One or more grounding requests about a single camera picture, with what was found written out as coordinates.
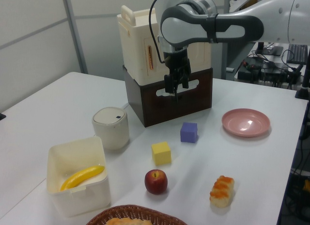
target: toy banana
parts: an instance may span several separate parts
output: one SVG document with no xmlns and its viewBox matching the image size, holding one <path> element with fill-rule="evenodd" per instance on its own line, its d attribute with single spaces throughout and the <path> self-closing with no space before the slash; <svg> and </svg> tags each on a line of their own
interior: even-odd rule
<svg viewBox="0 0 310 225">
<path fill-rule="evenodd" d="M 62 184 L 60 191 L 76 187 L 83 181 L 100 174 L 104 169 L 104 166 L 96 165 L 74 173 Z"/>
</svg>

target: keyboard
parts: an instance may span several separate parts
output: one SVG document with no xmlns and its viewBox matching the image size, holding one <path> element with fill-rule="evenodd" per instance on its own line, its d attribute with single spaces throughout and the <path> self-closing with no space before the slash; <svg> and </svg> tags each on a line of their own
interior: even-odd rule
<svg viewBox="0 0 310 225">
<path fill-rule="evenodd" d="M 289 44 L 286 63 L 306 65 L 308 59 L 308 46 Z"/>
</svg>

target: purple cube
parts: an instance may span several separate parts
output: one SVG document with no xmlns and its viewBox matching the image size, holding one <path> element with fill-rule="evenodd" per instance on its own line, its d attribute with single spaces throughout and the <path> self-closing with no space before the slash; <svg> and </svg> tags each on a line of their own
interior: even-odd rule
<svg viewBox="0 0 310 225">
<path fill-rule="evenodd" d="M 195 143 L 197 141 L 197 123 L 184 122 L 180 131 L 181 142 Z"/>
</svg>

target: apple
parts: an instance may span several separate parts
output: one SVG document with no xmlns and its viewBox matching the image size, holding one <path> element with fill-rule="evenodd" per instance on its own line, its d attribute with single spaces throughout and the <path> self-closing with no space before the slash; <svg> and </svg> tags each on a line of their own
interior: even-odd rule
<svg viewBox="0 0 310 225">
<path fill-rule="evenodd" d="M 153 169 L 145 175 L 144 184 L 148 192 L 161 194 L 167 189 L 168 179 L 164 171 Z"/>
</svg>

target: white table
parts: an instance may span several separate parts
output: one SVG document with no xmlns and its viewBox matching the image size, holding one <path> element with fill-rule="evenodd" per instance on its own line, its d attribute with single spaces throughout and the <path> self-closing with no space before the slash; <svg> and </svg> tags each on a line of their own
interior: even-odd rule
<svg viewBox="0 0 310 225">
<path fill-rule="evenodd" d="M 233 13 L 239 11 L 239 9 L 249 1 L 250 0 L 230 0 L 229 12 Z"/>
<path fill-rule="evenodd" d="M 131 142 L 120 152 L 106 151 L 111 206 L 145 206 L 189 225 L 275 225 L 307 104 L 294 95 L 290 90 L 214 79 L 211 109 L 148 128 L 127 106 Z M 57 213 L 46 192 L 47 152 L 54 144 L 93 136 L 93 114 L 105 106 L 124 105 L 124 82 L 70 73 L 5 111 L 5 123 L 0 121 L 0 132 L 5 133 L 0 141 L 0 204 L 6 214 L 0 225 L 82 225 L 101 212 L 72 218 Z M 271 120 L 269 135 L 247 139 L 228 134 L 221 117 L 235 108 L 265 113 Z M 183 122 L 198 124 L 196 144 L 180 142 Z M 156 168 L 151 144 L 162 141 L 172 153 L 172 164 L 158 166 L 169 178 L 168 192 L 154 196 L 146 192 L 144 175 Z M 235 179 L 235 195 L 225 209 L 209 203 L 220 175 Z"/>
</svg>

